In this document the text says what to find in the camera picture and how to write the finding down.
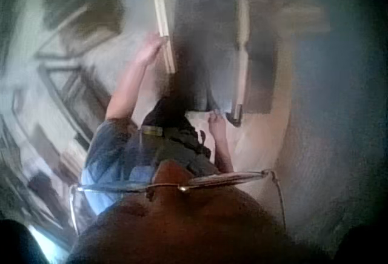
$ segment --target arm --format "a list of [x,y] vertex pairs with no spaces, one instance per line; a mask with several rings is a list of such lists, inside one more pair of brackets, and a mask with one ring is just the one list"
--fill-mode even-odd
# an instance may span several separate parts
[[132,116],[146,68],[155,61],[165,41],[165,38],[157,35],[150,35],[146,39],[120,79],[108,104],[105,119],[123,119]]
[[226,139],[226,122],[222,115],[216,113],[210,114],[209,130],[214,137],[216,145],[214,165],[222,173],[233,172],[228,141]]

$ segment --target person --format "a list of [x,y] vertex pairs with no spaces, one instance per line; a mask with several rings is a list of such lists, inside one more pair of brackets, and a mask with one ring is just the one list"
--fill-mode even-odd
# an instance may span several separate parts
[[[91,143],[82,184],[183,184],[233,172],[226,122],[211,113],[215,162],[185,118],[180,98],[162,98],[140,130],[131,121],[147,67],[165,38],[149,36],[120,79],[106,120]],[[98,218],[79,237],[68,263],[300,263],[314,253],[234,186],[155,188],[152,195],[85,193]]]

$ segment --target hand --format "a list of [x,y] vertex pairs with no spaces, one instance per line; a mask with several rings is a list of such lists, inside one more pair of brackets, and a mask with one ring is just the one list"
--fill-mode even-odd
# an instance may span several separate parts
[[226,142],[226,121],[221,114],[214,111],[210,113],[209,131],[216,142]]
[[167,37],[160,37],[157,34],[149,34],[136,54],[135,61],[139,64],[143,64],[144,66],[152,64],[155,61],[160,48],[167,42],[167,40]]

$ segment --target eyeglasses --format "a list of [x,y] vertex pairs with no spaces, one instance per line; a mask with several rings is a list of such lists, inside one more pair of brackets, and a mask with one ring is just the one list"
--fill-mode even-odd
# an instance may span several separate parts
[[262,171],[251,172],[232,172],[222,173],[217,175],[195,177],[187,181],[185,184],[177,183],[142,183],[121,181],[113,183],[97,183],[92,185],[72,185],[69,189],[69,201],[70,212],[72,215],[73,226],[76,233],[79,235],[79,230],[76,222],[74,202],[77,191],[94,192],[94,193],[113,193],[113,194],[125,194],[125,193],[150,193],[155,188],[159,187],[175,187],[182,193],[188,193],[190,190],[205,189],[205,188],[220,188],[224,186],[237,185],[241,183],[251,182],[259,179],[266,178],[268,175],[272,176],[272,182],[275,184],[279,195],[279,201],[281,206],[281,215],[283,220],[283,227],[286,230],[286,212],[284,207],[284,198],[281,191],[281,186],[278,177],[274,170],[266,169]]

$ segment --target short sleeve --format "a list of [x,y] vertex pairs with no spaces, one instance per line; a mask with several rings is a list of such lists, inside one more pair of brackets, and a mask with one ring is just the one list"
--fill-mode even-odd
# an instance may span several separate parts
[[114,166],[120,166],[125,146],[136,130],[136,125],[127,119],[106,120],[97,129],[90,144],[84,170],[93,183]]

